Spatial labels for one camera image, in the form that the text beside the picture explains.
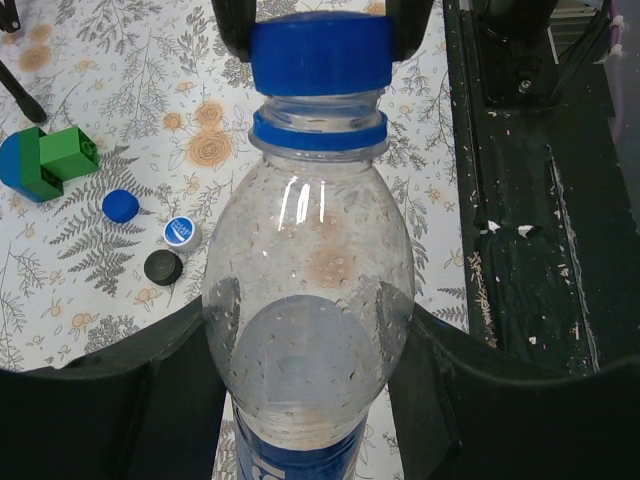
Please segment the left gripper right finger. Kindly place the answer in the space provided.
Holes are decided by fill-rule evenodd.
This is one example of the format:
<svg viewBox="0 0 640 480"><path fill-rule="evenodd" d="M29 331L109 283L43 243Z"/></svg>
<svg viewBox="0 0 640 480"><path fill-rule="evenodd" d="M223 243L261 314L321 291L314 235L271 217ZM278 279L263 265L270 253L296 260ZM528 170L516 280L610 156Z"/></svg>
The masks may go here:
<svg viewBox="0 0 640 480"><path fill-rule="evenodd" d="M639 361L586 376L521 360L416 308L389 383L408 479L635 479Z"/></svg>

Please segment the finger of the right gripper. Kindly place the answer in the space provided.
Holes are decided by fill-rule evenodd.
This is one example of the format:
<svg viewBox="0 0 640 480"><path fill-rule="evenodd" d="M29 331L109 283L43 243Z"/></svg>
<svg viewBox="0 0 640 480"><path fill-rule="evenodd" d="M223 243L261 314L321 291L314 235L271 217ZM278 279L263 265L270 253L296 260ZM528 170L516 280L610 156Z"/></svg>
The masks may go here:
<svg viewBox="0 0 640 480"><path fill-rule="evenodd" d="M211 4L227 50L242 63L249 63L256 0L212 0Z"/></svg>
<svg viewBox="0 0 640 480"><path fill-rule="evenodd" d="M387 16L393 23L393 60L410 59L421 46L433 0L387 0Z"/></svg>

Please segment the Pepsi plastic bottle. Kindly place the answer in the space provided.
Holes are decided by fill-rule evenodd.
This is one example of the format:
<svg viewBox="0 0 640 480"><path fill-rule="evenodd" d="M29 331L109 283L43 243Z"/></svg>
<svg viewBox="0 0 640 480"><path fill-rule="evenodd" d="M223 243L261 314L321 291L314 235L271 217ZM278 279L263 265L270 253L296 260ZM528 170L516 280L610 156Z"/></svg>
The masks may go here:
<svg viewBox="0 0 640 480"><path fill-rule="evenodd" d="M261 157L220 215L202 282L241 479L351 479L414 310L405 220L375 168L377 90L271 96Z"/></svg>

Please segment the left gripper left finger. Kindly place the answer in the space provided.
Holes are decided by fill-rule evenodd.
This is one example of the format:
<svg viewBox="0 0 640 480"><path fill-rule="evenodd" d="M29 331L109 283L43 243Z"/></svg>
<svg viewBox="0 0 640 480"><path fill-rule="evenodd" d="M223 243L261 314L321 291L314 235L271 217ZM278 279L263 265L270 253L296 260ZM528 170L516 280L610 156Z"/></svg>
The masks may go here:
<svg viewBox="0 0 640 480"><path fill-rule="evenodd" d="M1 373L4 479L208 479L225 387L195 299L61 369Z"/></svg>

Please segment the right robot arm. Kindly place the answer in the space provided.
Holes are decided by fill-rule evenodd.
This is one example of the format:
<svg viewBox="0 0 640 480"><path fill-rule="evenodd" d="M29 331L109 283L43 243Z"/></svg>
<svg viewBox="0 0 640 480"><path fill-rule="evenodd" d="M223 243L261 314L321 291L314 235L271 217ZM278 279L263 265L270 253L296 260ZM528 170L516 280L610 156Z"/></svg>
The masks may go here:
<svg viewBox="0 0 640 480"><path fill-rule="evenodd" d="M229 52L250 61L251 35L256 23L255 0L213 0L218 31ZM420 46L433 3L428 0L387 0L385 15L394 25L394 60L409 59ZM539 0L489 0L481 3L480 23L499 40L538 42L557 3Z"/></svg>

